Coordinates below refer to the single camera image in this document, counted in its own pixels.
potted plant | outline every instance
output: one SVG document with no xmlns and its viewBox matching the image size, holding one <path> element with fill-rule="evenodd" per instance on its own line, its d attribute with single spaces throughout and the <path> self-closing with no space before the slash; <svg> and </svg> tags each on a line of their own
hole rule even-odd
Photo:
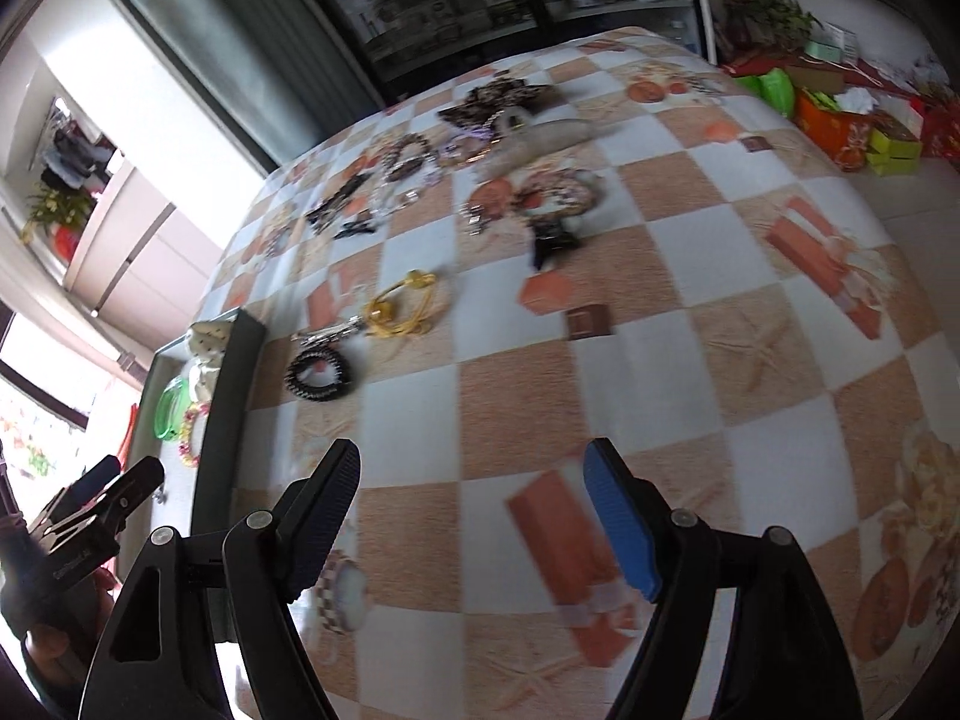
<svg viewBox="0 0 960 720">
<path fill-rule="evenodd" d="M 723 3 L 729 23 L 744 20 L 752 23 L 758 42 L 784 53 L 805 46 L 813 25 L 823 26 L 796 0 L 723 0 Z"/>
<path fill-rule="evenodd" d="M 43 183 L 37 184 L 37 189 L 37 194 L 27 198 L 34 204 L 20 231 L 20 240 L 23 244 L 30 244 L 37 228 L 42 227 L 51 238 L 54 251 L 70 262 L 80 242 L 80 234 L 90 219 L 94 200 L 83 190 L 61 191 Z"/>
</svg>

green bag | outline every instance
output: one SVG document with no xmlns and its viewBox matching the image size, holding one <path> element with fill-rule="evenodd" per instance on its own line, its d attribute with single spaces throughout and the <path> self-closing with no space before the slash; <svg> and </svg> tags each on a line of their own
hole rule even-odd
<svg viewBox="0 0 960 720">
<path fill-rule="evenodd" d="M 781 68 L 774 68 L 765 76 L 760 76 L 760 95 L 776 112 L 787 119 L 793 117 L 793 107 L 797 102 L 793 81 Z"/>
<path fill-rule="evenodd" d="M 757 95 L 757 97 L 763 97 L 763 86 L 760 84 L 759 76 L 739 76 L 736 79 L 733 79 L 741 86 L 745 86 L 752 93 Z"/>
</svg>

beaded bracelet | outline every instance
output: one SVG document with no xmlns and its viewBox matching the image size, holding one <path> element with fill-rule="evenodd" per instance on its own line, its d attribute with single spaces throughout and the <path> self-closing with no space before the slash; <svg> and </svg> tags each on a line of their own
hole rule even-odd
<svg viewBox="0 0 960 720">
<path fill-rule="evenodd" d="M 210 413 L 209 403 L 191 403 L 184 412 L 184 421 L 179 428 L 179 446 L 176 451 L 179 453 L 182 463 L 189 469 L 195 469 L 200 464 L 200 455 L 193 453 L 193 426 L 200 415 Z"/>
<path fill-rule="evenodd" d="M 407 146 L 414 145 L 419 146 L 423 151 L 403 160 L 400 165 L 397 165 L 397 160 L 400 160 L 400 154 L 403 150 L 407 148 Z M 430 146 L 430 142 L 416 132 L 404 135 L 383 155 L 381 164 L 383 165 L 383 170 L 385 170 L 384 180 L 389 183 L 404 180 L 408 175 L 412 175 L 419 170 L 421 165 L 428 159 L 434 161 L 437 159 L 437 153 L 434 151 L 433 146 Z"/>
</svg>

green box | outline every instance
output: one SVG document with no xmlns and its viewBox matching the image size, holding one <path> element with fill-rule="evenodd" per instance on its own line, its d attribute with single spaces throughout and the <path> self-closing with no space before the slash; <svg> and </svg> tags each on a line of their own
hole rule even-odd
<svg viewBox="0 0 960 720">
<path fill-rule="evenodd" d="M 870 135 L 870 148 L 893 159 L 917 159 L 923 143 L 902 124 L 892 127 L 887 122 L 877 122 Z"/>
<path fill-rule="evenodd" d="M 867 162 L 870 164 L 870 169 L 880 176 L 910 175 L 920 167 L 919 156 L 901 159 L 878 151 L 867 151 Z"/>
</svg>

tray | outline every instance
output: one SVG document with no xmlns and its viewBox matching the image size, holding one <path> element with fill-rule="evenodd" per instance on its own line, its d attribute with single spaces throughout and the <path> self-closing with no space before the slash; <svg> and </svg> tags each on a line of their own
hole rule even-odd
<svg viewBox="0 0 960 720">
<path fill-rule="evenodd" d="M 247 396 L 253 382 L 266 328 L 243 309 L 233 309 L 216 320 L 233 322 L 227 351 L 210 401 L 205 426 L 195 427 L 194 446 L 200 440 L 200 464 L 185 466 L 176 451 L 176 441 L 162 442 L 154 436 L 154 411 L 170 380 L 185 372 L 191 355 L 186 336 L 157 349 L 143 386 L 140 408 L 131 437 L 130 462 L 152 455 L 160 458 L 166 473 L 160 500 L 145 501 L 127 520 L 120 536 L 117 574 L 127 576 L 140 548 L 154 528 L 170 525 L 181 536 L 213 533 L 232 526 L 230 495 L 243 435 Z M 211 608 L 211 616 L 216 611 Z"/>
</svg>

